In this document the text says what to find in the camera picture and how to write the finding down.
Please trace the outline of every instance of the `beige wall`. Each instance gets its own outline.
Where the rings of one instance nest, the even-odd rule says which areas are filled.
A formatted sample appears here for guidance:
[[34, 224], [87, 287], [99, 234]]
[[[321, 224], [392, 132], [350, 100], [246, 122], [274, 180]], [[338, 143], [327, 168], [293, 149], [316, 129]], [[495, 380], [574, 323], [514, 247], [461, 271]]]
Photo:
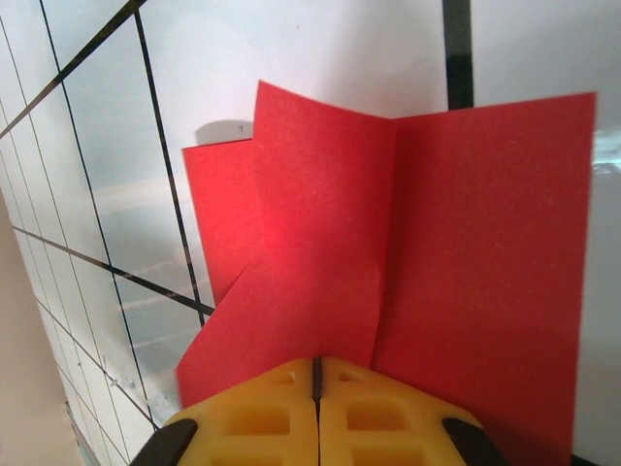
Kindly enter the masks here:
[[65, 399], [0, 195], [0, 466], [83, 464]]

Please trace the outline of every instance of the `black vertical stripe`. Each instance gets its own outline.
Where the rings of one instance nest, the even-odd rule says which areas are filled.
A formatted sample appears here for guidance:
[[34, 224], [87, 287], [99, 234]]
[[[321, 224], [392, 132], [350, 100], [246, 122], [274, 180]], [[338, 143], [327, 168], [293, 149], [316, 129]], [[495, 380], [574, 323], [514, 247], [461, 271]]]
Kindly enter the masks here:
[[[192, 257], [190, 256], [190, 249], [187, 244], [187, 236], [185, 235], [185, 227], [183, 226], [183, 216], [181, 215], [181, 207], [179, 203], [179, 197], [177, 195], [177, 185], [175, 184], [175, 174], [173, 173], [173, 165], [171, 164], [171, 157], [168, 153], [168, 145], [166, 144], [166, 135], [164, 133], [164, 124], [162, 123], [162, 115], [159, 111], [159, 102], [157, 100], [157, 91], [155, 90], [155, 81], [153, 80], [153, 72], [151, 70], [151, 62], [148, 57], [147, 38], [145, 37], [145, 29], [143, 28], [143, 21], [140, 17], [140, 11], [137, 10], [134, 14], [136, 18], [136, 27], [138, 28], [138, 37], [140, 38], [140, 46], [143, 51], [143, 60], [145, 61], [145, 69], [147, 71], [148, 89], [151, 94], [151, 103], [153, 105], [153, 112], [155, 113], [155, 121], [157, 123], [157, 133], [159, 134], [159, 141], [162, 146], [162, 153], [164, 155], [164, 164], [166, 165], [166, 174], [168, 175], [168, 182], [171, 187], [171, 195], [173, 196], [173, 204], [175, 206], [175, 215], [177, 216], [177, 224], [179, 226], [179, 233], [181, 236], [181, 244], [183, 246], [183, 253], [185, 254], [185, 262], [187, 263], [187, 272], [190, 276], [190, 282], [192, 283], [192, 290], [194, 291], [194, 299], [200, 305], [201, 297], [198, 291], [198, 284], [196, 283], [196, 275], [194, 274], [194, 266], [192, 265]], [[201, 326], [205, 325], [205, 317], [199, 313], [198, 315]]]
[[470, 0], [442, 0], [448, 110], [474, 106]]

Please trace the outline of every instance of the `black rubber pad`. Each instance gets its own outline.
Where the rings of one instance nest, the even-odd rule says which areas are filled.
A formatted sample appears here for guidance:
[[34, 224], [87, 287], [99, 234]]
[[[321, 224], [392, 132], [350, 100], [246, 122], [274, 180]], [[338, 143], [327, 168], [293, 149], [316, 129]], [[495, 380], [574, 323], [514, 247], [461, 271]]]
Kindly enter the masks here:
[[443, 419], [442, 425], [468, 466], [508, 466], [508, 461], [480, 427], [456, 417]]
[[197, 430], [198, 424], [192, 419], [161, 428], [148, 439], [131, 466], [177, 466]]

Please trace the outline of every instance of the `red cardstock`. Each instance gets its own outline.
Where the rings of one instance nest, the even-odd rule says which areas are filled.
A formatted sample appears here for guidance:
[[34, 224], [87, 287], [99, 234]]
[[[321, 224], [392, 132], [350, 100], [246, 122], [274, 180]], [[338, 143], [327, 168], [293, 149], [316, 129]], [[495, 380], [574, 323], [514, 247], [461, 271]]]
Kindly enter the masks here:
[[216, 312], [189, 406], [335, 355], [567, 465], [593, 94], [396, 120], [261, 83], [251, 141], [185, 150]]

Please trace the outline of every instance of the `white tile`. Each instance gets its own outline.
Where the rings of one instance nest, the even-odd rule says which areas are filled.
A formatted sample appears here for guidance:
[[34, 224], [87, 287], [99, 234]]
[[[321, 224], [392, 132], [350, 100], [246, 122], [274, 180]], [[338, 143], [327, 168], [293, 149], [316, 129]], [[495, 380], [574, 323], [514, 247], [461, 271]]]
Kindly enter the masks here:
[[67, 361], [67, 368], [69, 370], [67, 377], [70, 378], [72, 385], [87, 404], [88, 408], [93, 411], [90, 392], [88, 391], [88, 385], [86, 384], [86, 379], [82, 372], [82, 361], [78, 357], [74, 342], [60, 325], [57, 323], [54, 324], [58, 334], [58, 341], [62, 347], [62, 353]]
[[38, 0], [2, 0], [0, 15], [30, 102], [57, 73], [41, 5]]
[[92, 443], [90, 440], [90, 432], [88, 431], [88, 427], [86, 426], [86, 421], [84, 419], [84, 413], [82, 412], [85, 408], [81, 406], [80, 399], [76, 394], [75, 389], [67, 379], [67, 376], [60, 372], [60, 380], [62, 381], [62, 385], [65, 388], [65, 394], [67, 395], [67, 401], [69, 402], [69, 409], [71, 410], [71, 415], [76, 422], [76, 425], [80, 429], [80, 432], [85, 437], [86, 441], [90, 444]]
[[28, 241], [30, 242], [30, 248], [35, 258], [35, 263], [37, 264], [37, 270], [39, 271], [39, 277], [41, 277], [45, 296], [48, 300], [48, 309], [65, 327], [67, 327], [67, 317], [65, 315], [62, 299], [58, 293], [56, 277], [49, 264], [48, 249], [51, 247], [33, 238], [29, 238]]
[[602, 129], [621, 127], [621, 3], [472, 2], [477, 105], [599, 92]]
[[125, 0], [46, 0], [49, 30], [65, 66], [125, 4]]
[[181, 148], [252, 120], [258, 80], [384, 117], [446, 109], [441, 2], [149, 0], [141, 15], [201, 299], [213, 304]]
[[54, 324], [54, 321], [41, 305], [39, 305], [39, 312], [41, 313], [41, 320], [43, 321], [43, 325], [46, 328], [46, 333], [48, 334], [49, 345], [51, 346], [51, 352], [54, 355], [54, 359], [56, 360], [56, 363], [60, 367], [62, 373], [68, 375], [69, 367], [67, 366], [67, 359], [65, 358], [65, 354], [63, 353], [62, 347], [60, 346], [60, 341], [58, 340], [58, 335], [56, 334], [56, 326]]
[[66, 86], [113, 265], [192, 296], [135, 21]]
[[37, 225], [35, 212], [30, 202], [28, 187], [26, 186], [19, 166], [19, 160], [16, 156], [11, 134], [7, 134], [4, 138], [0, 139], [0, 153], [2, 154], [2, 161], [4, 162], [3, 168], [7, 170], [7, 176], [9, 180], [11, 180], [13, 194], [15, 195], [17, 207], [19, 208], [21, 227], [38, 234], [39, 226]]
[[106, 262], [101, 233], [62, 87], [52, 91], [30, 115], [67, 246]]
[[127, 460], [124, 459], [122, 455], [122, 449], [113, 445], [111, 440], [106, 436], [104, 436], [104, 441], [106, 442], [106, 448], [108, 449], [108, 455], [110, 456], [112, 466], [126, 466]]
[[200, 331], [196, 311], [126, 279], [118, 279], [132, 343], [156, 424], [180, 410], [175, 368]]
[[0, 127], [4, 129], [26, 106], [4, 34], [0, 34], [0, 70], [0, 102], [8, 120], [0, 112]]
[[576, 454], [596, 464], [618, 464], [621, 170], [596, 172], [591, 196], [573, 443]]
[[123, 437], [120, 433], [120, 426], [110, 394], [109, 379], [106, 378], [101, 369], [99, 369], [80, 348], [78, 348], [78, 356], [82, 362], [84, 377], [86, 378], [86, 383], [90, 390], [97, 420], [99, 420], [99, 423], [114, 444], [121, 449], [121, 451], [124, 451]]
[[2, 187], [2, 197], [4, 197], [4, 202], [7, 205], [11, 224], [23, 228], [21, 216], [19, 215], [19, 207], [17, 206], [16, 197], [13, 193], [13, 186], [9, 180], [9, 174], [7, 173], [4, 162], [2, 162], [2, 153], [0, 153], [0, 187]]
[[102, 365], [146, 410], [147, 402], [127, 337], [112, 274], [81, 259], [74, 260], [74, 266]]
[[118, 387], [112, 387], [111, 394], [118, 413], [123, 438], [129, 451], [129, 459], [132, 460], [153, 435], [153, 427], [148, 419], [121, 393]]
[[64, 244], [62, 229], [30, 118], [25, 117], [20, 121], [11, 134], [16, 144], [16, 154], [30, 192], [41, 235], [56, 243]]
[[71, 263], [72, 260], [75, 262], [80, 259], [72, 259], [67, 252], [54, 247], [47, 246], [47, 249], [49, 261], [58, 284], [65, 316], [69, 321], [67, 328], [74, 338], [97, 359], [98, 353], [93, 339], [93, 332], [91, 331], [91, 322], [89, 322], [88, 315], [86, 314], [81, 291], [78, 288], [78, 282]]
[[106, 442], [104, 441], [104, 434], [101, 431], [101, 427], [97, 423], [93, 412], [88, 410], [88, 408], [84, 405], [82, 399], [80, 400], [80, 402], [82, 405], [82, 412], [84, 414], [85, 424], [90, 434], [90, 447], [95, 453], [95, 456], [97, 457], [100, 466], [112, 466], [110, 461], [110, 455], [108, 453], [108, 448], [106, 446]]
[[30, 284], [32, 286], [32, 290], [35, 293], [35, 297], [47, 306], [48, 297], [46, 296], [43, 285], [41, 284], [41, 276], [39, 275], [39, 271], [37, 270], [35, 259], [32, 255], [32, 249], [30, 248], [29, 244], [30, 241], [38, 240], [29, 240], [26, 235], [19, 232], [16, 232], [16, 237], [17, 242], [19, 243], [21, 257], [23, 258], [23, 263], [26, 266], [26, 272], [28, 273], [28, 278], [30, 279]]

